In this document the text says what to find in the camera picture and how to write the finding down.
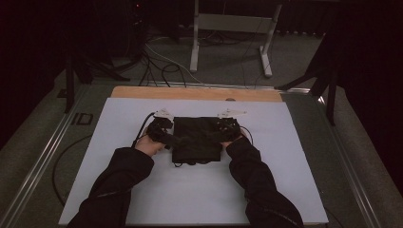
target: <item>white table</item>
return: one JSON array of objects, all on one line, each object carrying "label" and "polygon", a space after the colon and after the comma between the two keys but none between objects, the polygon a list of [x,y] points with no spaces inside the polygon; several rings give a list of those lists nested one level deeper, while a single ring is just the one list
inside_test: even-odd
[{"label": "white table", "polygon": [[272,77],[267,51],[275,32],[281,4],[277,4],[276,11],[272,18],[248,17],[237,15],[220,15],[199,13],[199,0],[195,0],[193,47],[190,59],[190,71],[197,72],[199,61],[199,29],[245,31],[256,33],[267,33],[267,39],[260,49],[260,58],[266,77]]},{"label": "white table", "polygon": [[[253,134],[271,168],[278,190],[299,210],[306,224],[328,222],[297,132],[285,103],[109,98],[73,184],[59,223],[78,212],[96,178],[118,147],[130,146],[146,115],[167,108],[174,116],[216,116],[226,108],[247,111],[237,117]],[[133,188],[129,225],[241,225],[246,202],[232,179],[230,158],[177,168],[171,152],[153,157],[151,175]]]}]

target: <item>black pouch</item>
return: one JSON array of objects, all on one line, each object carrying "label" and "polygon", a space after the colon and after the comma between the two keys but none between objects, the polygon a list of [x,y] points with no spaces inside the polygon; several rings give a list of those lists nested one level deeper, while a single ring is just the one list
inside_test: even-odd
[{"label": "black pouch", "polygon": [[217,117],[175,117],[174,136],[187,138],[187,143],[172,150],[172,162],[176,164],[209,163],[221,160],[222,145],[208,139],[208,134],[218,131]]}]

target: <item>white board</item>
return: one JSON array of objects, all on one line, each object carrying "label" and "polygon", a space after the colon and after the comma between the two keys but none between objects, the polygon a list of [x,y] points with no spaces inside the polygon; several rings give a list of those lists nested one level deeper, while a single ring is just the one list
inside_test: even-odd
[{"label": "white board", "polygon": [[[279,192],[296,206],[304,223],[328,222],[286,103],[109,98],[60,224],[68,224],[78,212],[115,149],[130,146],[145,117],[163,108],[177,117],[216,117],[227,108],[246,111],[237,120],[252,133],[254,145],[270,167]],[[171,162],[168,150],[159,152],[153,160],[151,175],[132,190],[127,224],[249,223],[244,214],[243,189],[229,173],[231,159],[226,152],[221,152],[221,161],[179,168]]]}]

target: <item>white table leg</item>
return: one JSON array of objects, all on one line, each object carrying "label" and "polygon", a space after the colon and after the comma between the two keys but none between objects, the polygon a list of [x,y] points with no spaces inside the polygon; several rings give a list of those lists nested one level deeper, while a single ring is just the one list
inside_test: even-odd
[{"label": "white table leg", "polygon": [[270,23],[269,30],[267,32],[267,39],[264,46],[260,46],[260,58],[261,63],[263,65],[264,76],[270,78],[273,76],[272,68],[270,67],[269,57],[267,56],[267,50],[270,47],[270,43],[272,42],[273,34],[275,33],[276,24],[278,21],[278,15],[281,11],[281,5],[277,5],[275,14],[272,17],[272,22]]},{"label": "white table leg", "polygon": [[195,18],[193,27],[193,47],[192,56],[190,57],[190,72],[196,73],[198,71],[199,59],[199,0],[195,0]]}]

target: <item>person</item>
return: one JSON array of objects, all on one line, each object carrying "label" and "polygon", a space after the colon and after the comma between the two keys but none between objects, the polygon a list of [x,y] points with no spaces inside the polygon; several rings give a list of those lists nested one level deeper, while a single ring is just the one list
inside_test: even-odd
[{"label": "person", "polygon": [[[245,213],[252,227],[302,228],[297,208],[277,191],[273,175],[257,148],[243,134],[233,142],[221,144],[232,159],[232,177],[245,190]],[[154,165],[152,156],[163,147],[164,144],[143,135],[134,148],[116,149],[67,228],[125,227],[131,188],[149,176]]]}]

